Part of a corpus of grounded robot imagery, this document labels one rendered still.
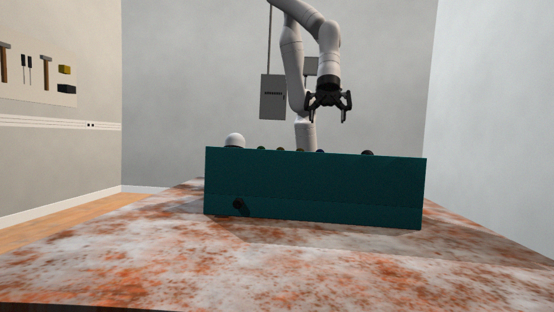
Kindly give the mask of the dark teal console box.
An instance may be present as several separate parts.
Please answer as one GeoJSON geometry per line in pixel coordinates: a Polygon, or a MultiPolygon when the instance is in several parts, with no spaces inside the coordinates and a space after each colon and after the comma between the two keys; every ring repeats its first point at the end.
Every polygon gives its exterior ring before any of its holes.
{"type": "Polygon", "coordinates": [[[421,230],[427,158],[205,147],[203,214],[421,230]]]}

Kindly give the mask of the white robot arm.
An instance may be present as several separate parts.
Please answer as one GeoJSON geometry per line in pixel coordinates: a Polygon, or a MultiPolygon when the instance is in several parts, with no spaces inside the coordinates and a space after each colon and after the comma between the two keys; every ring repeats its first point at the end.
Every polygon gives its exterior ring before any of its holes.
{"type": "Polygon", "coordinates": [[[305,28],[319,45],[317,79],[325,74],[341,79],[340,54],[341,32],[334,20],[325,20],[314,7],[301,0],[266,0],[284,13],[284,24],[279,46],[287,81],[288,102],[296,112],[294,122],[296,149],[316,152],[316,109],[313,123],[309,111],[304,110],[305,89],[303,82],[304,49],[299,24],[305,28]]]}

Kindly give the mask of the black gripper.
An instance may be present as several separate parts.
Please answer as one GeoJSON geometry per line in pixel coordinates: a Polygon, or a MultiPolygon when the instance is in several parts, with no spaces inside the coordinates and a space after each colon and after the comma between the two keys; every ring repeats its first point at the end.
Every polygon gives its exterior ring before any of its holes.
{"type": "Polygon", "coordinates": [[[320,76],[317,79],[317,89],[315,93],[307,91],[304,110],[309,111],[309,121],[313,123],[314,119],[314,110],[320,105],[323,107],[326,106],[336,106],[341,110],[341,123],[346,120],[346,111],[352,109],[351,93],[350,90],[346,92],[340,91],[341,80],[338,76],[332,74],[325,74],[320,76]],[[309,106],[309,101],[315,97],[316,100],[311,106],[309,106]],[[342,103],[340,100],[341,97],[347,100],[347,106],[342,103]]]}

